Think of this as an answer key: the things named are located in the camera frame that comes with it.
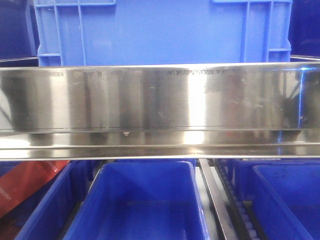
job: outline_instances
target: red plastic bag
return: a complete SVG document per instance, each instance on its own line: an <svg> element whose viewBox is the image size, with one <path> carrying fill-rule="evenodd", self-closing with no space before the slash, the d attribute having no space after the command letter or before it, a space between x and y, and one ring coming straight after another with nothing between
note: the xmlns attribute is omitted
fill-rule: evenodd
<svg viewBox="0 0 320 240"><path fill-rule="evenodd" d="M49 182L68 162L25 161L0 177L0 218Z"/></svg>

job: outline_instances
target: blue plastic crate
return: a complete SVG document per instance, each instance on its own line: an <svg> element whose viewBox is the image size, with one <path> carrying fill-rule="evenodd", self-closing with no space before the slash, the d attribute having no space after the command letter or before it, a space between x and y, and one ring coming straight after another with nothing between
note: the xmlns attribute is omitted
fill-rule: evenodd
<svg viewBox="0 0 320 240"><path fill-rule="evenodd" d="M10 215L22 229L15 240L55 240L76 204L89 189L91 161L74 161Z"/></svg>
<svg viewBox="0 0 320 240"><path fill-rule="evenodd" d="M259 165L300 165L320 164L320 159L248 159L241 158L218 159L218 164L223 167L227 180L232 183L235 195L241 201L251 201L255 196L254 166Z"/></svg>
<svg viewBox="0 0 320 240"><path fill-rule="evenodd" d="M320 165L255 166L253 211L270 240L320 239Z"/></svg>
<svg viewBox="0 0 320 240"><path fill-rule="evenodd" d="M137 158L137 159L116 159L116 163L165 163L165 162L190 162L196 170L196 158Z"/></svg>
<svg viewBox="0 0 320 240"><path fill-rule="evenodd" d="M34 0L41 66L289 62L292 0Z"/></svg>
<svg viewBox="0 0 320 240"><path fill-rule="evenodd" d="M0 0L0 60L34 57L39 46L30 0Z"/></svg>
<svg viewBox="0 0 320 240"><path fill-rule="evenodd" d="M320 56L320 1L294 0L289 31L292 54Z"/></svg>
<svg viewBox="0 0 320 240"><path fill-rule="evenodd" d="M64 240L208 240L189 162L104 165Z"/></svg>
<svg viewBox="0 0 320 240"><path fill-rule="evenodd" d="M9 172L19 163L21 162L20 161L0 161L0 177L5 175L7 172Z"/></svg>

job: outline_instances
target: stainless steel rail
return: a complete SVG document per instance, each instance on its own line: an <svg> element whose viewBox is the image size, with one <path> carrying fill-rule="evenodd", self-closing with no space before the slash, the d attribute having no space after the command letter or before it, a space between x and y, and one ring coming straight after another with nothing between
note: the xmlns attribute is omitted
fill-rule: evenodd
<svg viewBox="0 0 320 240"><path fill-rule="evenodd" d="M0 68L0 160L319 157L320 62Z"/></svg>
<svg viewBox="0 0 320 240"><path fill-rule="evenodd" d="M237 233L231 222L224 200L218 189L214 176L210 170L208 160L205 158L199 159L200 170L203 181L205 183L209 200L214 208L214 214L217 218L217 229L220 232L220 237L224 240L238 240Z"/></svg>

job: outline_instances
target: stainless steel bar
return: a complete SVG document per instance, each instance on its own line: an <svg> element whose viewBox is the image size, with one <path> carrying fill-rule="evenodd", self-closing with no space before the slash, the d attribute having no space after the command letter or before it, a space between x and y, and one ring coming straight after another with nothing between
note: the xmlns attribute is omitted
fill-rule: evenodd
<svg viewBox="0 0 320 240"><path fill-rule="evenodd" d="M0 159L320 157L320 62L0 68Z"/></svg>
<svg viewBox="0 0 320 240"><path fill-rule="evenodd" d="M320 56L306 56L306 55L291 55L292 62L317 62L320 61Z"/></svg>
<svg viewBox="0 0 320 240"><path fill-rule="evenodd" d="M221 231L221 236L224 240L238 240L237 233L233 227L233 223L231 222L224 200L216 184L216 180L214 179L214 176L210 170L208 160L201 158L199 159L199 163L209 199L215 210L217 217L216 223L218 225L218 230Z"/></svg>

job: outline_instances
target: metal strip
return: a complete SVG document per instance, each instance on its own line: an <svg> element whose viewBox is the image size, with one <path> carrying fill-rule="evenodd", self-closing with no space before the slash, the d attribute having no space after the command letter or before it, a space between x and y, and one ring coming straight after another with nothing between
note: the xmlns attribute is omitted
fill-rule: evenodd
<svg viewBox="0 0 320 240"><path fill-rule="evenodd" d="M199 162L201 175L206 185L209 199L215 209L218 230L221 231L224 240L238 240L236 231L231 222L224 200L221 196L216 180L214 179L214 176L210 170L208 160L201 158L199 159Z"/></svg>

